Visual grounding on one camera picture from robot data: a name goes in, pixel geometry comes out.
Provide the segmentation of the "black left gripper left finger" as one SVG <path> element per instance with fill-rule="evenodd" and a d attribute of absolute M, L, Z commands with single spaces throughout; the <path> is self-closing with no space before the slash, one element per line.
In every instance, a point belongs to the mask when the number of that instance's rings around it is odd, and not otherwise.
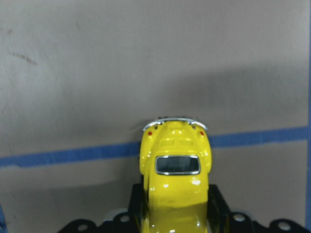
<path fill-rule="evenodd" d="M 141 232 L 141 208 L 143 191 L 141 184 L 134 184 L 126 212 L 115 215 L 112 220 L 96 226 L 93 221 L 77 219 L 63 227 L 61 233 L 139 233 Z"/>

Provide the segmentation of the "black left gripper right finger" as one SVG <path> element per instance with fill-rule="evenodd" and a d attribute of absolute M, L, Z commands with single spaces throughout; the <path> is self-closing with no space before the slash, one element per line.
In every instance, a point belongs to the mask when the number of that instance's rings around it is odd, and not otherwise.
<path fill-rule="evenodd" d="M 241 212 L 232 212 L 219 188 L 208 190 L 207 220 L 213 233 L 305 233 L 306 228 L 289 219 L 276 219 L 268 227 Z"/>

